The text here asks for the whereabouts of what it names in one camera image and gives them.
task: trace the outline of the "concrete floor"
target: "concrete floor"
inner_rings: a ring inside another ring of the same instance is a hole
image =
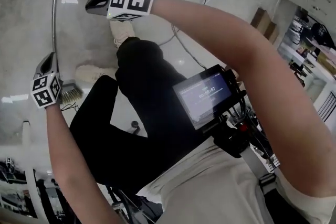
[[[84,9],[86,1],[58,0],[58,58],[63,80],[74,78],[76,66],[83,63],[117,67],[109,23],[102,16],[87,14]],[[41,170],[47,170],[50,165],[46,117],[45,110],[38,110],[30,98],[29,86],[37,64],[51,51],[51,4],[52,0],[0,0],[0,144],[1,148],[6,148],[0,150],[0,158],[10,155],[8,157],[20,163],[22,154],[14,148],[20,147],[22,122],[28,120],[34,149],[30,161]],[[211,0],[208,3],[247,22],[252,20],[259,6],[272,16],[276,4],[277,0]],[[134,29],[140,38],[157,43],[172,36],[170,25],[155,16],[135,20]],[[185,34],[180,36],[205,66],[221,63]],[[162,50],[164,58],[186,77],[202,71],[176,39],[162,46]],[[92,86],[79,85],[86,91]],[[68,123],[74,113],[65,113]],[[111,123],[127,130],[133,120],[140,121],[127,98],[118,93]]]

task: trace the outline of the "beige sneaker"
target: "beige sneaker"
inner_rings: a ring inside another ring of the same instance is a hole
[[[115,79],[115,68],[99,68],[96,66],[79,66],[75,71],[75,78],[89,83],[95,83],[101,76],[108,75]]]
[[[130,21],[120,22],[118,20],[110,21],[110,28],[114,37],[114,44],[117,48],[128,38],[135,37],[133,26]]]

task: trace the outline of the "black pants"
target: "black pants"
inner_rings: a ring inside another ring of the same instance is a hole
[[[103,76],[94,84],[70,130],[98,183],[136,194],[206,137],[194,130],[173,91],[185,78],[163,59],[157,44],[128,38],[117,57],[117,81]],[[110,124],[118,86],[148,137]]]

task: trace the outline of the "person's right arm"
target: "person's right arm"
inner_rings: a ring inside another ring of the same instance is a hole
[[[336,195],[336,146],[303,87],[272,44],[245,21],[181,0],[155,0],[152,14],[177,26],[238,72],[294,188]]]

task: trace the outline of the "brown box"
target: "brown box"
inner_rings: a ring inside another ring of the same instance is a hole
[[[264,37],[266,37],[269,40],[269,42],[273,44],[278,36],[279,36],[279,29],[277,25],[273,22],[270,22],[270,24],[266,29],[266,32],[264,33]]]
[[[260,33],[265,34],[271,19],[269,18],[267,11],[262,8],[258,8],[256,15],[252,19],[251,25],[259,30]]]

